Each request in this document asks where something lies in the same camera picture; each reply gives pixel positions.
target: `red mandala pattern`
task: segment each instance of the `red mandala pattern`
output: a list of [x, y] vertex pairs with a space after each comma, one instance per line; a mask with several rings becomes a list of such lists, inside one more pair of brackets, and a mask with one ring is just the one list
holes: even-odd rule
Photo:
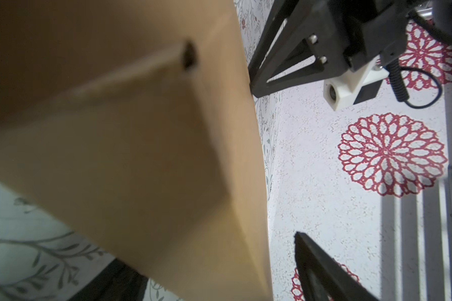
[[[442, 84], [452, 82], [452, 47], [441, 44], [415, 23], [407, 25], [407, 49], [399, 57], [400, 65], [424, 69]], [[436, 88], [425, 74], [403, 72], [405, 86], [415, 90]]]
[[360, 118], [338, 145], [352, 181], [381, 196], [418, 194], [443, 174], [444, 145], [422, 122], [393, 114]]
[[[353, 280], [357, 281], [358, 283], [360, 283], [360, 278], [358, 278], [357, 275], [353, 274], [346, 265], [344, 264], [338, 264], [340, 267], [343, 268], [343, 270], [345, 272], [347, 272], [352, 278]], [[293, 298], [295, 301], [306, 301], [305, 297], [303, 296], [303, 290], [301, 289], [301, 282], [300, 282], [300, 275], [298, 274], [298, 269], [295, 268], [295, 275], [293, 276], [293, 278], [291, 278], [291, 282], [293, 283], [293, 288], [291, 289], [291, 293], [293, 294]]]

